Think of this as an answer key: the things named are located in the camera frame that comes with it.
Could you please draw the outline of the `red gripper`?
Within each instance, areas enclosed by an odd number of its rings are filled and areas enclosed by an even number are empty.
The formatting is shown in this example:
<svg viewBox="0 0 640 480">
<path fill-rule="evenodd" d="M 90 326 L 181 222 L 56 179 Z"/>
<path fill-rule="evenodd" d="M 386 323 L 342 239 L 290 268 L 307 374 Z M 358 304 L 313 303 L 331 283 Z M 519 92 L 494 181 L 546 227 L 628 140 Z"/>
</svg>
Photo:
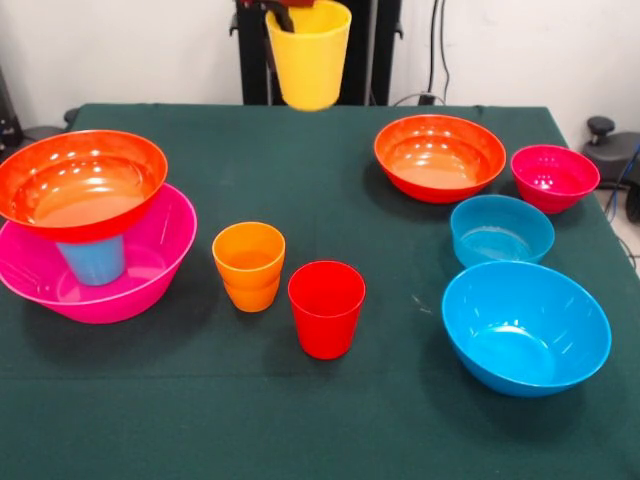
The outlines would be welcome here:
<svg viewBox="0 0 640 480">
<path fill-rule="evenodd" d="M 243 6 L 249 7 L 261 3 L 266 11 L 273 13 L 280 29 L 287 33 L 294 33 L 294 22 L 289 14 L 289 7 L 311 8 L 314 0 L 240 0 Z"/>
</svg>

